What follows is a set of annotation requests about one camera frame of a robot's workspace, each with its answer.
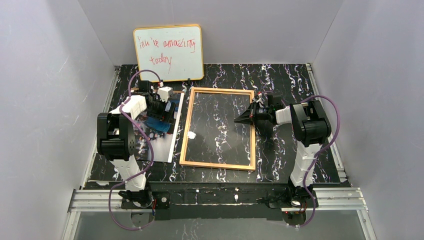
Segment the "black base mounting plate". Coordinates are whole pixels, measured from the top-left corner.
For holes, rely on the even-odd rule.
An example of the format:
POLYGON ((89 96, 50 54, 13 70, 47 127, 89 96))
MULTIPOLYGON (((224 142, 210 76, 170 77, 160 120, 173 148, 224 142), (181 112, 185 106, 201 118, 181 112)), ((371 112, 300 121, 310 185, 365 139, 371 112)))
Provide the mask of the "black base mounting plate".
POLYGON ((290 198, 285 189, 176 189, 120 191, 123 210, 153 210, 158 221, 180 219, 306 219, 316 198, 290 198))

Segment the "clear plastic cover sheet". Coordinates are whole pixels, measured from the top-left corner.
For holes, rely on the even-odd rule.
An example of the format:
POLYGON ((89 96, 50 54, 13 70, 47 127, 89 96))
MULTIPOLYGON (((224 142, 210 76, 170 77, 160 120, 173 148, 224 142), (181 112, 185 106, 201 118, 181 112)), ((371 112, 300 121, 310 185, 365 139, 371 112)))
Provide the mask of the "clear plastic cover sheet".
POLYGON ((187 133, 186 161, 248 166, 251 129, 234 123, 249 106, 245 94, 196 93, 187 133))

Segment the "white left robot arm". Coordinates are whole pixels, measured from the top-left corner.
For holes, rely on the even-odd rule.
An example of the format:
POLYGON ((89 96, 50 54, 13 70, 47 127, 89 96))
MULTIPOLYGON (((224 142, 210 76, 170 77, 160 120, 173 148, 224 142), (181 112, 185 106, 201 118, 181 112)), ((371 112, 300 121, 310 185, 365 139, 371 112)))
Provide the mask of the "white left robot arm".
POLYGON ((151 82, 142 81, 117 108, 97 116, 97 152, 114 165, 127 191, 139 192, 147 185, 146 170, 141 170, 136 160, 135 130, 141 133, 153 160, 152 137, 142 126, 152 130, 155 138, 171 133, 177 107, 173 93, 162 83, 154 89, 151 82))

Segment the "aluminium front rail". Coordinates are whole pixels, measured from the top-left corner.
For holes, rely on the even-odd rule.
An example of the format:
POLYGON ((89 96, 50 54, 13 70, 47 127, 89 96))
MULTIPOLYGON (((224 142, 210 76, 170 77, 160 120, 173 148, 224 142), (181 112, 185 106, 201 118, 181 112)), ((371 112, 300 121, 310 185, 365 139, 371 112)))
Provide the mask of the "aluminium front rail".
MULTIPOLYGON (((314 193, 317 210, 367 210, 365 198, 360 188, 316 188, 314 193)), ((114 212, 134 211, 146 212, 152 207, 157 210, 168 210, 171 207, 203 207, 203 206, 255 206, 265 205, 283 211, 305 209, 311 211, 313 203, 308 200, 301 203, 294 200, 289 203, 283 200, 282 191, 276 188, 186 188, 154 191, 147 203, 132 203, 119 195, 118 190, 76 190, 68 207, 69 212, 114 212)))

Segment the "orange rimmed whiteboard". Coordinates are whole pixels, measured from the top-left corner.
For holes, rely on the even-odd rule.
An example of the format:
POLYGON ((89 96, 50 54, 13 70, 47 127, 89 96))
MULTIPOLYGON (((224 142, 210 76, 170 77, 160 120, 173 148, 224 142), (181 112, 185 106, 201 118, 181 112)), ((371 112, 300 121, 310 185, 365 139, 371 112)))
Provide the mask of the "orange rimmed whiteboard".
POLYGON ((136 28, 139 70, 151 70, 165 82, 204 77, 202 29, 198 24, 136 28))

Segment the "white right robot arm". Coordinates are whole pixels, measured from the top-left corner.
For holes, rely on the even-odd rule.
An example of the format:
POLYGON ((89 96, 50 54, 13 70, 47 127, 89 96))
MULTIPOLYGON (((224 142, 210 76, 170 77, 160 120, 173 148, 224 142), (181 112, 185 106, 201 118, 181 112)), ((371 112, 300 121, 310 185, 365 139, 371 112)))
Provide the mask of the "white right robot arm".
POLYGON ((267 96, 266 105, 258 94, 248 108, 234 119, 235 123, 254 125, 269 121, 273 125, 291 124, 297 141, 295 165, 290 182, 295 188, 313 188, 313 170, 318 156, 332 143, 323 146, 332 133, 332 127, 319 98, 334 102, 323 95, 313 95, 304 101, 286 105, 276 94, 267 96))

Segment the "light wooden picture frame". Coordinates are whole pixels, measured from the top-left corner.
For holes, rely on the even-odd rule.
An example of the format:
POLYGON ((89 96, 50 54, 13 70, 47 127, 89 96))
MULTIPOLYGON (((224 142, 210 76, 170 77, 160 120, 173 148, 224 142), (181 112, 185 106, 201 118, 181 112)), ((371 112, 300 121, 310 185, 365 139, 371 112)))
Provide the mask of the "light wooden picture frame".
POLYGON ((234 122, 253 97, 253 90, 192 87, 179 164, 255 171, 255 128, 234 122))

